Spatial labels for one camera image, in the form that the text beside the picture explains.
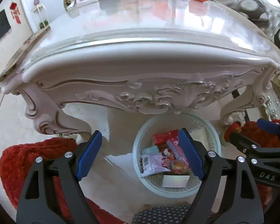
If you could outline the red long cardboard box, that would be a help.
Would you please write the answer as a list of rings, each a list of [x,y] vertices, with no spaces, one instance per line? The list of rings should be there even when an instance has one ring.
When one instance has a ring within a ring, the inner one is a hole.
[[[172,130],[165,133],[159,133],[152,136],[152,141],[154,145],[159,146],[163,145],[169,140],[170,138],[174,138],[178,136],[179,130]]]

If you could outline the red biscuit wrapper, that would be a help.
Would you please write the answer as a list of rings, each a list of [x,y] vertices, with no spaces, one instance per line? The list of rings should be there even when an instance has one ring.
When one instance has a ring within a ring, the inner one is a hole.
[[[177,160],[183,160],[188,164],[187,158],[185,157],[185,154],[179,144],[177,137],[170,138],[169,140],[167,140],[166,143],[167,143],[167,146],[169,147],[169,149],[173,152],[174,157]]]

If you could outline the red chinese knot decoration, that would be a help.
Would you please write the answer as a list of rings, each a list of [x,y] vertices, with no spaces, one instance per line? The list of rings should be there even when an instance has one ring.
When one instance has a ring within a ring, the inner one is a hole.
[[[16,20],[17,24],[21,24],[20,11],[18,9],[17,3],[12,1],[9,9],[10,9],[10,12],[11,12],[11,15],[12,15],[13,19]]]

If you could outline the red sweater sleeve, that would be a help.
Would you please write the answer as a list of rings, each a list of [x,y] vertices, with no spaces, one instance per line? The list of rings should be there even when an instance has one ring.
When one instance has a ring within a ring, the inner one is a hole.
[[[78,145],[51,138],[7,148],[0,158],[4,190],[18,223],[122,223],[86,198],[79,181],[102,144],[99,133]]]

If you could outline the pink white snack bag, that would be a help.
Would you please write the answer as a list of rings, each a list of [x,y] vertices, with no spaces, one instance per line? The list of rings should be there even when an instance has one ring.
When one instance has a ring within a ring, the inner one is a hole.
[[[141,173],[142,178],[160,173],[171,172],[168,166],[167,158],[161,153],[142,155],[141,162],[143,170]]]

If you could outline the small teal box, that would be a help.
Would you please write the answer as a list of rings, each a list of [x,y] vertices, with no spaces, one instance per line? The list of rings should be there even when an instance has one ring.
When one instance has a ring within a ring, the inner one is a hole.
[[[159,148],[157,146],[152,146],[149,148],[145,148],[141,151],[142,155],[151,155],[160,153]]]

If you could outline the round red candy wrapper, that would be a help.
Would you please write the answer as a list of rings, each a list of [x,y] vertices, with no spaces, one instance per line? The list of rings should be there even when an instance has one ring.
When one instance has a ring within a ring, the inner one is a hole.
[[[190,167],[183,160],[173,160],[170,162],[170,171],[172,175],[189,175]]]

